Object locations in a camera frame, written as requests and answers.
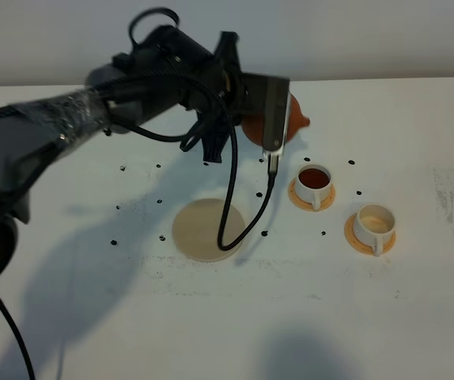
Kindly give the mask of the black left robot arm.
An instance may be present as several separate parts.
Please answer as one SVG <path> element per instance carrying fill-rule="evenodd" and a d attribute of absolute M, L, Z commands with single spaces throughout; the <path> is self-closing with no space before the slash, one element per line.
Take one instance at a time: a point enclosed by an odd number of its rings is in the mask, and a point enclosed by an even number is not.
<path fill-rule="evenodd" d="M 155 28 L 131 51 L 93 70 L 85 88 L 0 107 L 0 275 L 28 222 L 29 191 L 45 169 L 101 131 L 142 133 L 142 125 L 181 105 L 197 114 L 173 137 L 181 150 L 201 143 L 206 162 L 220 162 L 240 85 L 234 32 L 207 51 L 172 25 Z"/>

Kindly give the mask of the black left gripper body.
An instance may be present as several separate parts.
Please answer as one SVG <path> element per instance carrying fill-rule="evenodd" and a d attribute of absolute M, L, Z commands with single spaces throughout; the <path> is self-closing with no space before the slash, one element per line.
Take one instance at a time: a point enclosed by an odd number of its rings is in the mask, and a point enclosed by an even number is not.
<path fill-rule="evenodd" d="M 150 72 L 159 81 L 153 101 L 143 109 L 155 117 L 173 105 L 194 110 L 197 121 L 183 135 L 165 136 L 147 131 L 135 123 L 134 131 L 158 142 L 179 143 L 185 152 L 201 142 L 203 160 L 220 163 L 229 137 L 229 121 L 239 120 L 235 107 L 240 103 L 241 69 L 237 51 L 239 36 L 222 32 L 213 52 L 206 50 L 177 26 L 156 27 L 144 40 L 131 41 L 131 72 Z"/>

